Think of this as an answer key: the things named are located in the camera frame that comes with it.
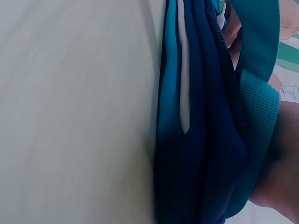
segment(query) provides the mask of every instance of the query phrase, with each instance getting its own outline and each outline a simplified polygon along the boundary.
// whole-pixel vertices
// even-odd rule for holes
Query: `green stripe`
[[[299,50],[280,42],[277,59],[299,64]]]
[[[276,60],[276,65],[278,65],[278,66],[280,66],[284,69],[299,72],[299,64],[295,64],[295,63],[288,62],[288,61],[285,61],[285,60],[277,59]]]

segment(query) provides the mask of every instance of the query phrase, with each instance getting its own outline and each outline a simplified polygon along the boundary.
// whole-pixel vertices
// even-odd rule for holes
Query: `finger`
[[[234,65],[234,69],[236,69],[237,64],[239,62],[241,47],[242,47],[242,34],[238,34],[235,41],[232,43],[231,47],[228,49]]]
[[[228,22],[222,30],[222,34],[227,44],[227,47],[230,47],[232,45],[235,38],[238,36],[238,32],[240,28],[241,28],[241,22],[239,20],[237,13],[232,8]]]

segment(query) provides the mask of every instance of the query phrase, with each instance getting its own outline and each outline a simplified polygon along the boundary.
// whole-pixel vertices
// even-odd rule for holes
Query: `skin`
[[[227,1],[229,18],[222,33],[237,66],[242,39],[240,20]],[[294,0],[281,0],[281,39],[289,39],[299,31],[299,6]],[[274,88],[281,82],[274,75]],[[274,133],[264,160],[251,202],[270,207],[299,224],[299,104],[281,102]]]

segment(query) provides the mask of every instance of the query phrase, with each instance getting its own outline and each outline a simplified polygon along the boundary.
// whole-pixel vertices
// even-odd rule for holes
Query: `teal fabric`
[[[246,204],[272,136],[279,108],[279,94],[268,81],[279,43],[278,0],[230,0],[242,23],[241,95],[250,124],[251,162],[240,178],[226,209],[226,218]]]
[[[219,0],[212,0],[214,6],[215,6],[215,9],[218,13],[218,15],[220,14],[220,3],[219,3]]]
[[[178,48],[176,41],[176,0],[169,1],[165,24],[167,64],[162,80],[159,106],[158,138],[181,136],[179,115]]]

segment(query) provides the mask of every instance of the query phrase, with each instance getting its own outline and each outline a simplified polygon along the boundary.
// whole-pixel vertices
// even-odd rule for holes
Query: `hand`
[[[251,202],[299,223],[299,104],[281,102]]]

